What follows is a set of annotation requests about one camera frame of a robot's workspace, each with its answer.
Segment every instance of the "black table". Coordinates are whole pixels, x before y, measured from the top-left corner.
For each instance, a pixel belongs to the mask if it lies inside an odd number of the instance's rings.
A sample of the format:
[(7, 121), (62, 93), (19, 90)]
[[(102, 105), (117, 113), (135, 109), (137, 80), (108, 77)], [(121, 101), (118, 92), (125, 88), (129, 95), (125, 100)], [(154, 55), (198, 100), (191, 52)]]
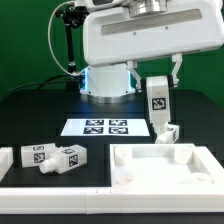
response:
[[(173, 89), (170, 91), (172, 123), (181, 126), (180, 143), (205, 145), (224, 164), (224, 110), (203, 94)], [(64, 90), (24, 90), (9, 95), (0, 103), (0, 147), (13, 147), (14, 164), (0, 183), (1, 187), (86, 187), (110, 186), (109, 144), (152, 143), (155, 136), (148, 118), (146, 93), (119, 104), (82, 101), (79, 94)], [(60, 136), (68, 118), (141, 118), (150, 137)], [(21, 167), (23, 145), (56, 143), (79, 144), (88, 149), (88, 165), (63, 175), (38, 175), (37, 168)], [(1, 215), (0, 223), (224, 223), (223, 213), (185, 214), (105, 214), (105, 215)]]

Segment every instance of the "white paper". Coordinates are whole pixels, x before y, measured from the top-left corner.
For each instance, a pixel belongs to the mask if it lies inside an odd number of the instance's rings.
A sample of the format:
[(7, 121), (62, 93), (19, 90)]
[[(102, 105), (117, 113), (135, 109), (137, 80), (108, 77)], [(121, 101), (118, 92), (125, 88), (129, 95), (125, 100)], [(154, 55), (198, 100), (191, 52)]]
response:
[(61, 136), (149, 136), (144, 119), (68, 119)]

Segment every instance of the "white tray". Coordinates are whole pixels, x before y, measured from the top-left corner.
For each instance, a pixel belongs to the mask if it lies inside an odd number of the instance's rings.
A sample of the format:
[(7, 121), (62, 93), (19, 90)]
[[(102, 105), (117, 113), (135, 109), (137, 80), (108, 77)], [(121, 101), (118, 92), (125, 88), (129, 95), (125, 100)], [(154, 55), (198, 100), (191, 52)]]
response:
[[(0, 213), (224, 212), (224, 170), (206, 147), (191, 144), (191, 163), (180, 165), (176, 144), (128, 145), (132, 161), (118, 165), (118, 146), (110, 145), (111, 187), (1, 188)], [(192, 183), (195, 172), (210, 175), (212, 183)]]

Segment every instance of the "metal bracket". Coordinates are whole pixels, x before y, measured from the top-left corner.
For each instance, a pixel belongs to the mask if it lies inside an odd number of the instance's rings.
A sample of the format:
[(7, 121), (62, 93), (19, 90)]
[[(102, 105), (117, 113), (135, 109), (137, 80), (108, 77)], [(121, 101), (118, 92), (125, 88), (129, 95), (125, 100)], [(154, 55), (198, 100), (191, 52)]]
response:
[(178, 53), (178, 54), (173, 54), (172, 55), (172, 62), (175, 62), (175, 66), (173, 68), (173, 71), (171, 73), (171, 75), (173, 76), (173, 84), (174, 87), (177, 87), (179, 79), (177, 78), (177, 73), (180, 69), (180, 66), (183, 62), (183, 58), (182, 58), (182, 54)]
[(127, 62), (128, 70), (131, 72), (135, 80), (137, 81), (137, 90), (141, 90), (141, 77), (139, 74), (135, 71), (135, 68), (137, 68), (137, 62), (136, 61), (128, 61)]

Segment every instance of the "black and white pattern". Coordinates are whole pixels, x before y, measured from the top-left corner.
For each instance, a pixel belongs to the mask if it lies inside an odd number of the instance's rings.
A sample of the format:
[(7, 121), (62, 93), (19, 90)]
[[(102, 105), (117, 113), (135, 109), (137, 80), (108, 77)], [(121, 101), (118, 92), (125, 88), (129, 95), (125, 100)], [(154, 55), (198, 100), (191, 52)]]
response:
[(173, 142), (176, 141), (176, 140), (177, 140), (177, 132), (174, 131), (174, 132), (173, 132)]
[(109, 127), (109, 134), (119, 134), (119, 135), (127, 135), (128, 134), (128, 128), (119, 127), (119, 128), (111, 128)]
[(41, 153), (34, 153), (34, 158), (33, 161), (34, 163), (41, 163), (45, 160), (45, 153), (41, 152)]
[(153, 98), (152, 99), (153, 110), (166, 110), (166, 98)]
[(69, 167), (78, 165), (78, 163), (79, 159), (77, 154), (69, 157)]
[(103, 126), (104, 120), (86, 120), (86, 126)]
[(65, 150), (63, 150), (63, 151), (61, 151), (61, 152), (63, 152), (63, 153), (65, 153), (65, 154), (71, 154), (71, 153), (74, 153), (75, 152), (75, 150), (73, 150), (73, 149), (65, 149)]
[(127, 120), (109, 120), (110, 126), (127, 126)]
[(167, 128), (167, 131), (173, 131), (174, 128)]
[(40, 150), (44, 150), (43, 145), (33, 146), (33, 151), (40, 151)]
[(103, 128), (102, 127), (89, 127), (84, 128), (83, 134), (91, 135), (91, 134), (103, 134)]

